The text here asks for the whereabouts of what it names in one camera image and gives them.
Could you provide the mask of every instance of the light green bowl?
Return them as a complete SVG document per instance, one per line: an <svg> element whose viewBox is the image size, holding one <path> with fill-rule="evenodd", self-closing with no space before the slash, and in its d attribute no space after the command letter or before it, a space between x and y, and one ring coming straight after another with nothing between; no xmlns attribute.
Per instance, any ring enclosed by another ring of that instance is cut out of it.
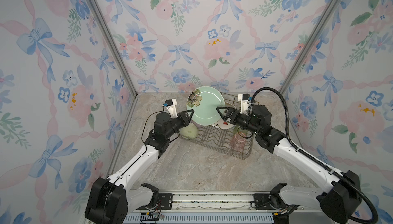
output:
<svg viewBox="0 0 393 224"><path fill-rule="evenodd" d="M217 106L225 106L221 93L212 87L195 89L187 99L187 109L194 109L192 120L202 126L212 125L221 118Z"/></svg>

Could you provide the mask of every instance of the plate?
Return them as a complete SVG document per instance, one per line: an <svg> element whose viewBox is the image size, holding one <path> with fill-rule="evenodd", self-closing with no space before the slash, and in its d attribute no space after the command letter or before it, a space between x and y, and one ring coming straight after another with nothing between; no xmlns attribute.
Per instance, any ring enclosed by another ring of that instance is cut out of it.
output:
<svg viewBox="0 0 393 224"><path fill-rule="evenodd" d="M218 122L221 117L216 108L224 104L225 101L221 93L208 86L195 89L187 99L187 109L194 109L192 120L202 126Z"/></svg>
<svg viewBox="0 0 393 224"><path fill-rule="evenodd" d="M232 104L230 104L228 102L225 102L224 106L235 108ZM229 128L232 128L234 125L230 124L228 122L224 122L223 119L220 118L218 120L218 122L212 124L212 126L215 127L215 128L219 128L219 129L229 129Z"/></svg>

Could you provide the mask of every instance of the wall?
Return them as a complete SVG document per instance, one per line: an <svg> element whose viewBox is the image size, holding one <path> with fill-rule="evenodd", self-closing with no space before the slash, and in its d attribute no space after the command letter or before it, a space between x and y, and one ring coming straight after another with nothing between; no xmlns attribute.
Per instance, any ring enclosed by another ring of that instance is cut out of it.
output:
<svg viewBox="0 0 393 224"><path fill-rule="evenodd" d="M78 223L130 93L85 0L0 8L0 223Z"/></svg>
<svg viewBox="0 0 393 224"><path fill-rule="evenodd" d="M326 6L325 0L97 2L142 92L279 88Z"/></svg>
<svg viewBox="0 0 393 224"><path fill-rule="evenodd" d="M360 175L379 223L393 223L392 2L342 0L287 90L304 148ZM364 202L354 215L369 219Z"/></svg>

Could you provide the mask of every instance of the dish rack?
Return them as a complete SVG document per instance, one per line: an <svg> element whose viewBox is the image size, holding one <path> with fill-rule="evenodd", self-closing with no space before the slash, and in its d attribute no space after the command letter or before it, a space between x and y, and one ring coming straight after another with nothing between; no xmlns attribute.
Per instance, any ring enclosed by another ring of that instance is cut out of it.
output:
<svg viewBox="0 0 393 224"><path fill-rule="evenodd" d="M221 93L225 102L232 104L236 109L240 109L240 102L237 101L237 96L232 94ZM198 136L195 139L187 139L193 143L203 145L207 148L234 156L240 159L246 159L251 154L252 141L254 136L246 139L243 150L238 151L231 148L231 139L237 133L239 126L233 126L229 129L219 129L211 125L201 126L198 128ZM246 134L246 137L250 136L252 133L241 130L241 132Z"/></svg>

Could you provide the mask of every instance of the cable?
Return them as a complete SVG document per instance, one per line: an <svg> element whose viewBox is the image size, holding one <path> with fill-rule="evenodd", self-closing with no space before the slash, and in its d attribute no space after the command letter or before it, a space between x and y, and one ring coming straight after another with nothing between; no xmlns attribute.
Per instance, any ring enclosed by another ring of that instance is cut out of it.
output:
<svg viewBox="0 0 393 224"><path fill-rule="evenodd" d="M150 114L150 116L146 119L145 126L143 127L142 136L141 136L142 143L145 143L144 140L143 140L143 133L145 132L145 128L146 128L146 123L147 123L147 121L149 120L149 118L150 118L153 114L155 114L155 113L160 113L160 112L169 112L169 111L164 110L164 107L162 107L162 111L154 112L154 113L151 113L151 114Z"/></svg>
<svg viewBox="0 0 393 224"><path fill-rule="evenodd" d="M289 136L289 112L288 112L288 106L287 103L285 102L284 97L281 95L281 93L279 93L276 89L273 88L269 88L269 87L264 87L264 88L260 88L258 89L254 95L252 96L252 99L250 101L250 103L254 103L254 99L257 96L257 94L260 91L263 90L269 90L272 91L273 93L277 94L277 96L280 98L282 106L284 107L284 111L285 111L285 135L287 136L287 140L290 143L290 145L295 148L295 150L297 150L299 153L302 153L304 156L306 156L307 158L309 158L310 160L314 161L315 163L317 163L318 165L320 165L321 167L323 167L325 170L332 172L332 169L327 166L326 164L322 163L320 160L318 160L317 158L313 157L312 155L310 155L309 153L305 152L302 149L299 149L299 147L292 141L292 139ZM370 220L362 220L362 219L358 219L356 217L350 217L349 219L362 223L362 224L375 224L378 221L378 213L374 207L374 205L371 203L371 201L366 197L366 195L361 192L360 189L358 189L354 184L352 184L349 180L347 180L346 178L344 178L342 175L340 175L339 173L333 171L332 172L333 175L335 175L336 177L338 177L339 179L341 179L343 182L345 182L349 187L351 187L357 194L359 194L359 196L366 202L367 206L370 208L370 211L372 213L372 217Z"/></svg>
<svg viewBox="0 0 393 224"><path fill-rule="evenodd" d="M156 223L157 223L157 221L160 219L160 214L161 214L161 211L162 211L162 208L160 209L160 212L158 212L158 217L157 217L156 221L154 222L154 224L156 224Z"/></svg>
<svg viewBox="0 0 393 224"><path fill-rule="evenodd" d="M243 135L241 135L241 134L239 133L239 129L240 129L240 127L238 127L238 129L237 129L237 133L238 133L241 137L243 137L243 138L245 138L245 139L249 139L249 138L251 138L251 137L253 136L253 134L251 134L251 135L248 136L248 137L244 137Z"/></svg>
<svg viewBox="0 0 393 224"><path fill-rule="evenodd" d="M174 138L174 139L172 139L172 140L170 141L170 143L173 142L175 139L179 138L179 136L180 136L180 131L179 131L178 133L179 133L179 134L177 135L177 137Z"/></svg>
<svg viewBox="0 0 393 224"><path fill-rule="evenodd" d="M362 219L358 219L356 217L350 217L350 220L362 223L362 224L374 224L378 221L378 212L376 211L374 205L371 203L370 199L368 199L368 197L366 197L366 195L361 192L360 189L358 189L354 184L352 184L352 182L350 182L349 180L345 179L344 177L342 177L339 173L337 172L333 172L333 175L337 176L338 178L340 178L343 182L345 182L348 186L350 186L352 189L355 190L355 192L357 194L359 194L359 196L364 200L364 202L367 204L367 206L370 208L371 211L371 219L370 220L362 220Z"/></svg>

